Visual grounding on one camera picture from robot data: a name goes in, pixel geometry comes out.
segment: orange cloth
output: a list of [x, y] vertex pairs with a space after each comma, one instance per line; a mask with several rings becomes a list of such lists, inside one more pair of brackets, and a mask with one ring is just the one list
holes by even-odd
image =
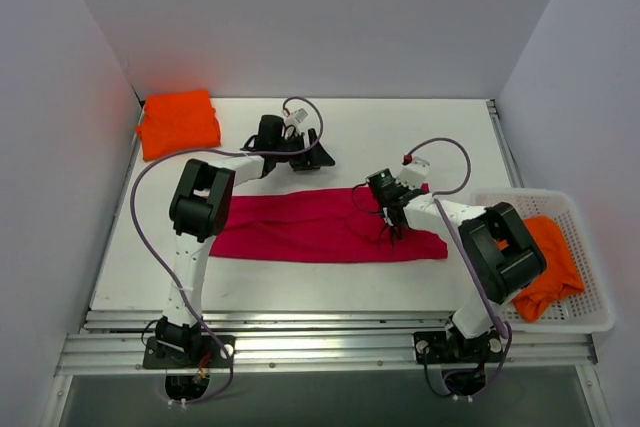
[[547, 270], [520, 292], [513, 305], [527, 322], [534, 322], [556, 300], [584, 292], [562, 230], [548, 217], [525, 219], [524, 224], [547, 261]]
[[220, 125], [206, 90], [152, 95], [144, 111], [136, 133], [146, 162], [178, 150], [220, 145]]

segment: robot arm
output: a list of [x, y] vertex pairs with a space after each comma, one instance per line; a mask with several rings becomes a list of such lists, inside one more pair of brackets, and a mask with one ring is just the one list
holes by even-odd
[[[319, 143], [311, 150], [296, 154], [305, 149], [303, 134], [298, 127], [306, 115], [300, 112], [292, 114], [296, 114], [294, 123], [279, 116], [263, 116], [258, 134], [252, 136], [243, 148], [256, 152], [254, 155], [222, 159], [215, 165], [191, 159], [184, 167], [169, 208], [176, 233], [173, 270], [182, 285], [182, 293], [198, 317], [202, 316], [202, 286], [207, 259], [213, 242], [227, 222], [233, 187], [265, 177], [278, 162], [288, 162], [294, 171], [335, 165]], [[309, 129], [309, 145], [316, 139], [315, 130]], [[204, 346], [198, 319], [187, 309], [175, 282], [171, 283], [154, 340], [164, 350], [151, 354], [156, 357], [170, 353], [173, 359], [180, 355], [186, 362], [202, 357]]]
[[446, 215], [458, 229], [480, 285], [451, 320], [464, 339], [474, 339], [492, 327], [479, 289], [493, 307], [500, 307], [544, 272], [546, 262], [522, 219], [507, 203], [482, 207], [438, 200], [440, 212], [433, 196], [420, 189], [428, 171], [428, 162], [410, 158], [397, 178], [385, 169], [369, 176], [367, 184], [383, 220], [394, 228], [448, 235]]

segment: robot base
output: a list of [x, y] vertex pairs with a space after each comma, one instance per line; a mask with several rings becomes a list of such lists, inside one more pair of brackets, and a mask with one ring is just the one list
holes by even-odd
[[423, 365], [425, 360], [428, 365], [500, 362], [502, 344], [495, 330], [492, 329], [471, 340], [462, 337], [457, 329], [450, 330], [448, 333], [449, 335], [447, 331], [414, 333], [416, 362]]
[[[235, 349], [236, 339], [231, 335], [218, 335], [220, 340], [225, 346], [231, 346], [231, 349], [227, 347], [231, 355], [233, 355], [233, 349]], [[200, 360], [211, 352], [211, 360], [208, 363], [208, 368], [211, 369], [228, 369], [232, 359], [225, 359], [224, 353], [220, 351], [220, 347], [209, 337], [208, 335], [202, 336], [201, 352], [196, 355], [187, 355], [183, 352], [179, 352], [170, 347], [159, 344], [155, 337], [149, 337], [147, 339], [147, 348], [144, 352], [144, 359], [142, 360], [142, 368], [149, 370], [168, 370], [168, 369], [197, 369], [200, 365]]]

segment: white wall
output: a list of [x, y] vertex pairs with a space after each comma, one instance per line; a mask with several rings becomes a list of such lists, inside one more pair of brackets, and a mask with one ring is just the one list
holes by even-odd
[[548, 0], [85, 0], [143, 96], [495, 97]]
[[139, 107], [82, 0], [0, 0], [0, 415], [38, 422], [77, 332]]
[[551, 0], [498, 99], [529, 183], [572, 195], [597, 240], [619, 311], [596, 339], [616, 426], [640, 418], [639, 103], [640, 0]]

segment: white tray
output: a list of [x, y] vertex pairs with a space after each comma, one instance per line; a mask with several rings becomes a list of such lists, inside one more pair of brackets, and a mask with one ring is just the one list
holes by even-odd
[[539, 333], [590, 334], [610, 330], [613, 308], [602, 281], [600, 265], [591, 252], [582, 220], [573, 201], [565, 194], [539, 189], [483, 189], [472, 196], [472, 204], [508, 202], [522, 218], [545, 215], [562, 229], [585, 291], [554, 302], [536, 322], [523, 320], [512, 304], [503, 315], [514, 330]]

